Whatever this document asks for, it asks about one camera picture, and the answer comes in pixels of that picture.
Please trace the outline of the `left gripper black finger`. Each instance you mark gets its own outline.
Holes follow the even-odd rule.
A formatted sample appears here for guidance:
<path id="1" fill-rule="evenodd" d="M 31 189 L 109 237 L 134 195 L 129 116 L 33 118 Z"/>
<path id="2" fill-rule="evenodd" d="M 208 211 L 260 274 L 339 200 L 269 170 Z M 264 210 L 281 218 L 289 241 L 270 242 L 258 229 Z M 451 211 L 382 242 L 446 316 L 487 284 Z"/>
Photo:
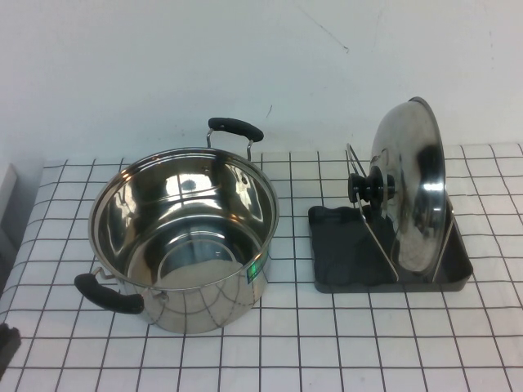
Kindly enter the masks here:
<path id="1" fill-rule="evenodd" d="M 0 326 L 0 368 L 6 370 L 16 351 L 21 345 L 20 331 L 9 327 L 7 323 Z"/>

